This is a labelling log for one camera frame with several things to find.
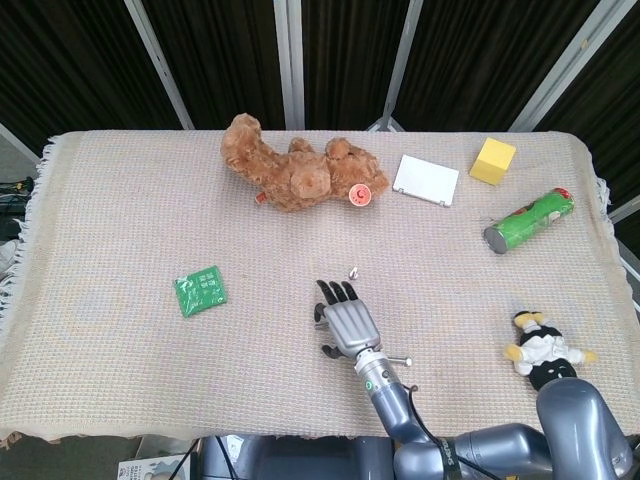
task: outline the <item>floor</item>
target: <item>floor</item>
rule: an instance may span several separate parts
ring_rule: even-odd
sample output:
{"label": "floor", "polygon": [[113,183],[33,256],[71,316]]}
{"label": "floor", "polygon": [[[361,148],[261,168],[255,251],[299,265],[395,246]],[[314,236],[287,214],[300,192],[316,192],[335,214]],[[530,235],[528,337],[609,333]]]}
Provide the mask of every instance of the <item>floor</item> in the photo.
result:
{"label": "floor", "polygon": [[17,181],[35,175],[33,162],[0,135],[0,182]]}
{"label": "floor", "polygon": [[118,462],[135,456],[139,439],[69,437],[52,445],[25,437],[0,451],[0,480],[116,480]]}

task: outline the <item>penguin plush toy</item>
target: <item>penguin plush toy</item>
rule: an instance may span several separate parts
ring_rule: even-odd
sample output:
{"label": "penguin plush toy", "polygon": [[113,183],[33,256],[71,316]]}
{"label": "penguin plush toy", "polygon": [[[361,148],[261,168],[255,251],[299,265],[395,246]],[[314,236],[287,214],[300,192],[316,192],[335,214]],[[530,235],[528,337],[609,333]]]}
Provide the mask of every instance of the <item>penguin plush toy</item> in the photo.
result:
{"label": "penguin plush toy", "polygon": [[589,350],[569,348],[562,334],[540,312],[519,312],[513,323],[523,330],[520,346],[509,345],[505,356],[516,372],[529,377],[536,390],[556,378],[577,377],[573,365],[598,358]]}

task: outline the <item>table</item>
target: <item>table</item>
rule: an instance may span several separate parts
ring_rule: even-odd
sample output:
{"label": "table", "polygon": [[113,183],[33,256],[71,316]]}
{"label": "table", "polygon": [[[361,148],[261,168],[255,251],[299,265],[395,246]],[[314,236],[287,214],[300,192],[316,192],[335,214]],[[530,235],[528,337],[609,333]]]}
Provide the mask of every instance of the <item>table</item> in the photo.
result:
{"label": "table", "polygon": [[[219,155],[218,131],[95,131],[53,139],[29,203],[2,319],[0,434],[181,438],[255,433],[383,435],[346,360],[320,347],[315,280],[354,282],[384,350],[417,384],[431,430],[539,427],[535,392],[503,358],[522,309],[555,320],[600,360],[578,367],[625,433],[640,431],[640,328],[601,211],[590,155],[562,133],[496,133],[517,147],[498,187],[467,175],[485,133],[265,132],[285,151],[336,135],[390,179],[403,153],[461,171],[451,208],[388,191],[366,208],[330,201],[285,214]],[[493,220],[553,187],[574,213],[499,256]],[[174,279],[217,265],[229,302],[189,319]]]}

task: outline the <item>cable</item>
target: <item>cable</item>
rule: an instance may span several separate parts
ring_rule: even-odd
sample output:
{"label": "cable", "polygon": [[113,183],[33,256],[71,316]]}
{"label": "cable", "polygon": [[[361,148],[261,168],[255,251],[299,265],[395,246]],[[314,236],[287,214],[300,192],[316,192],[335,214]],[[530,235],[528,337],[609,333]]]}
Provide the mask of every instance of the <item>cable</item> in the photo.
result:
{"label": "cable", "polygon": [[[420,414],[418,413],[418,410],[416,409],[416,405],[415,403],[413,403],[413,392],[415,392],[418,387],[416,385],[413,385],[411,388],[407,387],[406,385],[403,385],[404,388],[406,388],[407,390],[409,390],[409,405],[411,406],[411,411],[413,412],[413,416],[416,418],[416,421],[418,422],[418,425],[420,425],[420,428],[422,428],[422,430],[424,431],[424,433],[427,435],[427,437],[429,437],[429,440],[431,440],[433,443],[436,444],[436,446],[440,449],[441,452],[443,452],[443,457],[444,455],[444,451],[443,451],[443,446],[442,446],[442,442],[440,441],[439,438],[437,438],[436,436],[434,436],[429,429],[424,425],[424,422],[422,421],[422,418],[420,418]],[[492,480],[502,480],[500,477],[494,475],[493,473],[491,473],[488,470],[485,470],[484,468],[482,468],[480,465],[477,465],[469,460],[467,460],[464,457],[459,456],[457,453],[455,454],[456,458],[458,459],[458,461],[460,463],[465,464],[467,467],[474,469],[475,471],[491,478]]]}
{"label": "cable", "polygon": [[[0,220],[2,220],[4,217],[7,216],[7,214],[9,213],[9,209],[11,208],[11,205],[16,201],[16,200],[21,200],[24,203],[27,203],[28,199],[23,198],[24,196],[22,195],[0,195],[0,198],[4,197],[4,196],[9,196],[9,197],[13,197],[11,200],[9,200],[7,202],[7,205],[4,208],[4,211],[2,212],[2,215],[0,215]],[[6,224],[0,224],[0,241],[2,241],[2,239],[4,238],[4,233],[6,231]]]}
{"label": "cable", "polygon": [[222,455],[224,455],[224,462],[227,464],[227,470],[229,470],[229,475],[231,476],[231,480],[240,480],[240,477],[238,477],[238,474],[236,473],[236,469],[233,468],[233,463],[231,463],[231,459],[229,458],[227,449],[224,448],[222,439],[216,435],[216,440],[218,441],[218,446],[220,446],[220,450],[222,450]]}
{"label": "cable", "polygon": [[196,445],[198,444],[198,442],[200,441],[199,438],[197,438],[194,442],[193,445],[191,445],[191,447],[189,448],[189,450],[187,450],[187,453],[184,454],[184,456],[182,457],[182,460],[180,460],[180,463],[178,464],[178,466],[176,467],[176,469],[173,471],[173,473],[171,474],[171,476],[169,477],[169,480],[173,480],[174,478],[176,478],[176,475],[178,474],[178,472],[180,471],[180,469],[182,468],[182,465],[184,465],[184,462],[187,461],[187,458],[189,458],[189,455],[191,455],[191,452],[193,452],[193,449],[196,448]]}
{"label": "cable", "polygon": [[5,193],[4,195],[0,195],[0,198],[5,197],[28,197],[28,193]]}

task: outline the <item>green can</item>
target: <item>green can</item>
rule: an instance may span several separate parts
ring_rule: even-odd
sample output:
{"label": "green can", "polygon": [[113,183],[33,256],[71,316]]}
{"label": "green can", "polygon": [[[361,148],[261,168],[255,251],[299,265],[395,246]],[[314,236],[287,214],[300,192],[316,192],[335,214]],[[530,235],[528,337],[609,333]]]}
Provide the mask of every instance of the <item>green can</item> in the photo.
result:
{"label": "green can", "polygon": [[484,239],[496,253],[507,253],[573,211],[573,197],[564,188],[554,188],[544,197],[487,227]]}

